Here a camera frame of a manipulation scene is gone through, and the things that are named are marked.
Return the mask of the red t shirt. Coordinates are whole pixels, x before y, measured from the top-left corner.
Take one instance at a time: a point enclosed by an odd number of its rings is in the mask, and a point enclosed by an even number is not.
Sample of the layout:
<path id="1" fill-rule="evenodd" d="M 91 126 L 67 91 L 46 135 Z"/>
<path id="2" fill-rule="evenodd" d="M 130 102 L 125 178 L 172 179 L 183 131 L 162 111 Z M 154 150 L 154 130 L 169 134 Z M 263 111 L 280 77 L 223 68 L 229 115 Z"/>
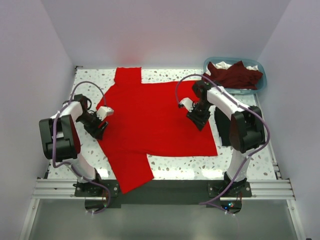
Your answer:
<path id="1" fill-rule="evenodd" d="M 202 130 L 178 108 L 175 90 L 195 100 L 193 82 L 142 83 L 139 67 L 119 67 L 114 85 L 101 103 L 114 111 L 107 118 L 99 145 L 126 194 L 153 179 L 147 156 L 215 157 L 218 154 L 211 128 Z"/>

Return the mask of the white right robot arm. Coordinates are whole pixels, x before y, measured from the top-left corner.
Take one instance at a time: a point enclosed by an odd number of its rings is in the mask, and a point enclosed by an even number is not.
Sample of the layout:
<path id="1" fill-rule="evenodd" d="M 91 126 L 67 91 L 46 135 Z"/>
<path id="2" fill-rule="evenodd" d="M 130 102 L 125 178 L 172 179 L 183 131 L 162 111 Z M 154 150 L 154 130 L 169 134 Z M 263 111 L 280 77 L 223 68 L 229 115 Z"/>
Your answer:
<path id="1" fill-rule="evenodd" d="M 181 101 L 187 109 L 187 117 L 201 131 L 209 120 L 210 107 L 214 106 L 219 135 L 226 137 L 233 148 L 223 182 L 215 188 L 219 196 L 233 197 L 246 186 L 250 158 L 268 144 L 269 129 L 259 107 L 241 103 L 222 86 L 199 80 L 193 84 L 192 90 L 198 102 L 189 98 Z"/>

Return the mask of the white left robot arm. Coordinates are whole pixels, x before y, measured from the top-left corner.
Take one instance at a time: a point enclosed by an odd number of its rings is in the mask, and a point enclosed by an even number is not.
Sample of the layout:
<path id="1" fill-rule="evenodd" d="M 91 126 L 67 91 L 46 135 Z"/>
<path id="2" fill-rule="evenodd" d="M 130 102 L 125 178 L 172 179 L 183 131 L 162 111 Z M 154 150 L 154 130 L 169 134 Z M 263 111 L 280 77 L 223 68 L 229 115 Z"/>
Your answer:
<path id="1" fill-rule="evenodd" d="M 76 123 L 81 123 L 86 132 L 96 140 L 102 140 L 107 117 L 114 114 L 111 107 L 102 105 L 92 111 L 91 100 L 82 94 L 63 103 L 55 115 L 39 121 L 42 149 L 54 168 L 66 166 L 77 178 L 74 187 L 86 197 L 108 198 L 110 193 L 101 182 L 98 171 L 81 153 L 81 141 Z"/>

